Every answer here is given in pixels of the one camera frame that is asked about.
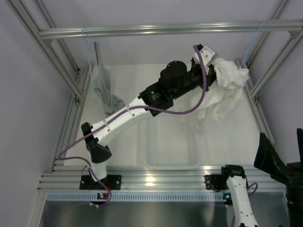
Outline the blue wire hanger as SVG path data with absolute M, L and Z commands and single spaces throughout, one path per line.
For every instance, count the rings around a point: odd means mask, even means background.
M 251 47 L 253 46 L 253 44 L 254 44 L 254 42 L 255 42 L 255 40 L 256 40 L 258 34 L 260 33 L 260 31 L 261 31 L 263 25 L 265 24 L 266 20 L 267 20 L 267 19 L 265 18 L 265 19 L 262 21 L 261 25 L 259 26 L 259 28 L 257 29 L 256 33 L 253 35 L 253 37 L 252 37 L 250 43 L 248 44 L 248 46 L 247 46 L 247 48 L 246 48 L 246 50 L 245 50 L 245 52 L 244 52 L 244 54 L 243 54 L 243 57 L 242 57 L 242 59 L 241 59 L 241 61 L 240 61 L 240 63 L 241 63 L 240 66 L 239 66 L 240 68 L 244 65 L 244 63 L 245 63 L 245 61 L 246 61 L 246 59 L 247 59 L 247 57 L 248 57 L 248 54 L 249 54 L 249 52 L 250 52 L 250 49 L 251 49 Z

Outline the white tank top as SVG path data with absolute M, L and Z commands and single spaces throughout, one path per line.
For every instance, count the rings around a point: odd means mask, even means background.
M 249 79 L 249 70 L 238 67 L 235 62 L 218 58 L 213 62 L 216 80 L 209 87 L 201 105 L 192 113 L 180 117 L 182 123 L 188 123 L 201 133 L 202 125 L 208 114 L 221 121 L 241 102 L 242 92 Z

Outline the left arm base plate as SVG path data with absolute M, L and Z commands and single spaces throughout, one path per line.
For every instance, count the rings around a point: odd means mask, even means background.
M 108 175 L 101 182 L 109 190 L 120 190 L 121 188 L 121 175 Z M 98 182 L 95 182 L 91 175 L 83 175 L 80 181 L 80 190 L 104 190 L 105 188 Z

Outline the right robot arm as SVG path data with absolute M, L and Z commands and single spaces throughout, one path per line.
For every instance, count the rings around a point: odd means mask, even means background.
M 291 227 L 303 225 L 303 162 L 285 164 L 274 146 L 260 133 L 254 167 L 270 175 L 285 186 L 288 208 L 288 221 Z M 258 222 L 251 207 L 250 198 L 256 193 L 258 183 L 248 184 L 244 168 L 238 165 L 225 165 L 221 168 L 221 184 L 230 191 L 234 217 L 233 227 L 257 227 Z

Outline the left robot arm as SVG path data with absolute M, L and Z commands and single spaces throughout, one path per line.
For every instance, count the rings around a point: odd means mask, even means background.
M 219 79 L 209 91 L 195 88 L 157 116 L 136 98 L 93 124 L 94 137 L 109 146 L 118 166 L 188 170 L 253 164 L 259 131 L 244 90 L 249 71 L 223 58 L 214 68 Z

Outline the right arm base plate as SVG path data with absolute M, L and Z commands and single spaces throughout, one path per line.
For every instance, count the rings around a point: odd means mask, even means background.
M 204 179 L 207 190 L 219 192 L 228 189 L 226 179 L 223 175 L 205 175 Z

